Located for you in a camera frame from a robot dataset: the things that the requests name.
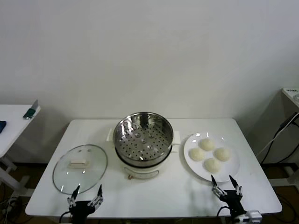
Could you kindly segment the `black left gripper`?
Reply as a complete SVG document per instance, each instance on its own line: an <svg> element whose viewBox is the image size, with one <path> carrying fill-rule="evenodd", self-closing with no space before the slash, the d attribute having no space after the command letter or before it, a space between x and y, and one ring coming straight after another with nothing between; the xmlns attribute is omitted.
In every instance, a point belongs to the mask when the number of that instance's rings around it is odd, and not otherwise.
<svg viewBox="0 0 299 224"><path fill-rule="evenodd" d="M97 196L91 201L77 201L76 198L79 193L80 185L78 185L73 191L71 197L67 198L69 205L69 212L71 213L72 224L84 224L87 217L94 213L103 202L102 185L100 185Z"/></svg>

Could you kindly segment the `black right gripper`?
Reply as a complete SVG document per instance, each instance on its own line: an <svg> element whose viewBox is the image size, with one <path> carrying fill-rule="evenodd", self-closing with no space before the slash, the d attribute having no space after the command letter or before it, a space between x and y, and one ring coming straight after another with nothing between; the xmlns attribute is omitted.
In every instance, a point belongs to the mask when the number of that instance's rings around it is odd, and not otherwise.
<svg viewBox="0 0 299 224"><path fill-rule="evenodd" d="M212 180L212 192L220 198L222 202L225 202L228 205L230 210L231 217L237 217L240 215L245 215L246 210L243 208L241 204L242 199L242 186L239 186L237 181L229 175L229 178L235 188L235 190L222 190L218 187L217 182L213 175L211 175Z"/></svg>

